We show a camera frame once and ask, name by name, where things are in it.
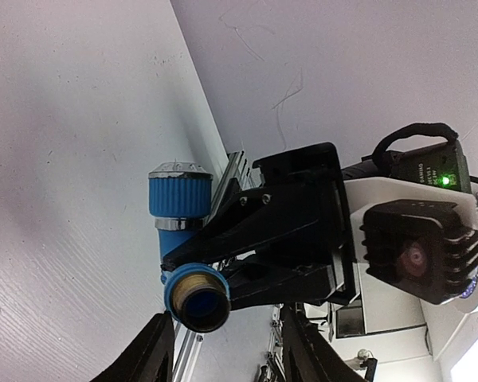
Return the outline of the blue water faucet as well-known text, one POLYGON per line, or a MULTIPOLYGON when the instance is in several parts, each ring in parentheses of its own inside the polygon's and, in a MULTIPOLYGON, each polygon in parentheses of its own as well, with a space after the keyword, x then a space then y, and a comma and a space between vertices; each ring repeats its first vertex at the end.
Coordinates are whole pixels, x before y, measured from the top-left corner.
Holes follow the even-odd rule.
MULTIPOLYGON (((160 257, 204 227, 211 211, 213 175, 193 162, 164 162, 148 174, 149 212, 160 257)), ((229 317, 229 286, 210 265, 188 263, 161 271, 164 302, 173 318, 196 333, 219 329, 229 317)))

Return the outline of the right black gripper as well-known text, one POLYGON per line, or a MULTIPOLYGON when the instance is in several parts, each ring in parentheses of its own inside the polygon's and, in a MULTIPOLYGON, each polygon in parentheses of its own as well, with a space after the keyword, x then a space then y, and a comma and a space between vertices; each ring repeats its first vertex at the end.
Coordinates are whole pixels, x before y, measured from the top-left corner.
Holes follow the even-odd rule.
POLYGON ((163 269, 216 263, 257 250, 271 263, 238 261, 221 274, 232 310, 357 295, 350 209, 335 146, 318 143, 257 159, 262 189, 234 195, 163 269))

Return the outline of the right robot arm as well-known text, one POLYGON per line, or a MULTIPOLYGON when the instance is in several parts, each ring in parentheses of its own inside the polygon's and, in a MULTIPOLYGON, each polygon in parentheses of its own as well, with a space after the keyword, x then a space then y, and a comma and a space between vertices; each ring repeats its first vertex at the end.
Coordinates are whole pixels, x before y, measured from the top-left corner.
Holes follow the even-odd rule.
POLYGON ((350 304, 354 265, 442 305, 478 270, 478 208, 458 134, 412 123, 342 168, 331 143, 255 161, 262 182, 231 194, 210 222, 162 261, 165 304, 209 333, 233 310, 350 304))

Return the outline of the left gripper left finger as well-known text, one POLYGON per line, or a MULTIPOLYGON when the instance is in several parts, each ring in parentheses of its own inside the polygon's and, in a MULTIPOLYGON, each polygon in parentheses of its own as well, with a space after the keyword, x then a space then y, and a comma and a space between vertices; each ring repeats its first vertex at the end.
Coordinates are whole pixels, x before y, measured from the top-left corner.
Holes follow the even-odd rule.
POLYGON ((92 382, 168 382, 173 379, 174 324, 156 314, 131 344, 92 382))

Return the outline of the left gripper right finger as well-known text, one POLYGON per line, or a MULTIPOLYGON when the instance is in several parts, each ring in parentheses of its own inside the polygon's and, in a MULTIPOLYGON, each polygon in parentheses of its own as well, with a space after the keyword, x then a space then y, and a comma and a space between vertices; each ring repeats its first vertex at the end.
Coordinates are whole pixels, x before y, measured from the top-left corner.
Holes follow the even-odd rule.
POLYGON ((302 309, 281 309, 283 366, 287 381, 360 382, 365 379, 345 363, 302 309))

